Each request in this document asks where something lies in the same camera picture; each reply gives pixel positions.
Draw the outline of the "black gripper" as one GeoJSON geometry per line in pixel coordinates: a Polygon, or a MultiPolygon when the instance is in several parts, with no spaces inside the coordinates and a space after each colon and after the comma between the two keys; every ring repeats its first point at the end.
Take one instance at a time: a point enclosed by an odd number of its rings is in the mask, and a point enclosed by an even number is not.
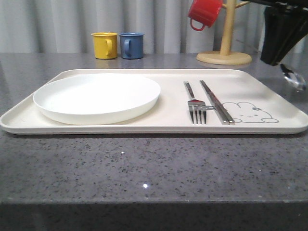
{"type": "Polygon", "coordinates": [[[251,0],[266,5],[261,60],[277,65],[308,33],[307,0],[251,0]]]}

